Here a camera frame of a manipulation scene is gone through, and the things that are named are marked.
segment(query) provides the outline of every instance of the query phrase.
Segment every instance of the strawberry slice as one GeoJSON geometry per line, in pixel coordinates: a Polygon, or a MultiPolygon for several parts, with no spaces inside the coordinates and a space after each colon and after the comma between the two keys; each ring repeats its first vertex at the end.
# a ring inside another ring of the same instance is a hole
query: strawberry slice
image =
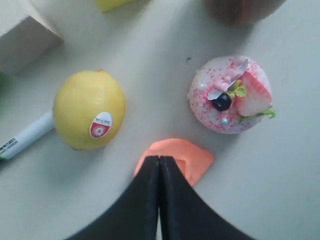
{"type": "Polygon", "coordinates": [[[246,88],[245,97],[235,97],[235,107],[243,117],[254,116],[272,106],[272,97],[265,86],[251,73],[245,72],[240,78],[246,88]]]}

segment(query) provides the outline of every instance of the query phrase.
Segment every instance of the orange paper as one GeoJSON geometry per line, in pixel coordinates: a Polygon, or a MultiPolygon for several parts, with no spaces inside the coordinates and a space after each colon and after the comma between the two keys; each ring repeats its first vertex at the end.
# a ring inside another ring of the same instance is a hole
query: orange paper
{"type": "Polygon", "coordinates": [[[207,171],[214,161],[213,155],[193,143],[179,138],[170,138],[163,141],[154,142],[147,149],[135,168],[136,175],[145,158],[148,156],[167,156],[173,157],[185,179],[191,186],[194,186],[207,171]]]}

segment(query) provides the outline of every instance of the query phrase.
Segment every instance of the cupcake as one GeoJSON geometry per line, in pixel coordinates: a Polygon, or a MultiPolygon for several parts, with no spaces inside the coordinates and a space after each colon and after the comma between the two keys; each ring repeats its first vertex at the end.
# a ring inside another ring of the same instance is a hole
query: cupcake
{"type": "Polygon", "coordinates": [[[195,117],[220,134],[239,134],[276,115],[266,73],[244,56],[209,61],[195,75],[187,98],[195,117]]]}

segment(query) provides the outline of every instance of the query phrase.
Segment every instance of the blueberry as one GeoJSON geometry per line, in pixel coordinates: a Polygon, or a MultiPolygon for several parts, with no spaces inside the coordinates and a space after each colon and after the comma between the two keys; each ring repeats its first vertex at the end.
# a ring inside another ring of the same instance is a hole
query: blueberry
{"type": "Polygon", "coordinates": [[[230,108],[232,99],[226,93],[222,93],[217,99],[212,100],[213,107],[219,112],[226,111],[230,108]]]}

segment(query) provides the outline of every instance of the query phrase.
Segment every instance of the yellow lemon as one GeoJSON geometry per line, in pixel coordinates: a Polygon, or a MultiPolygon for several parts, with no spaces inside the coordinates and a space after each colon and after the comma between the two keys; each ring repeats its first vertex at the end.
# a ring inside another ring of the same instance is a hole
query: yellow lemon
{"type": "Polygon", "coordinates": [[[117,134],[126,113],[124,91],[106,71],[81,71],[58,91],[55,129],[77,150],[102,147],[117,134]]]}
{"type": "Polygon", "coordinates": [[[116,7],[128,4],[137,0],[96,0],[96,4],[102,12],[110,11],[116,7]]]}

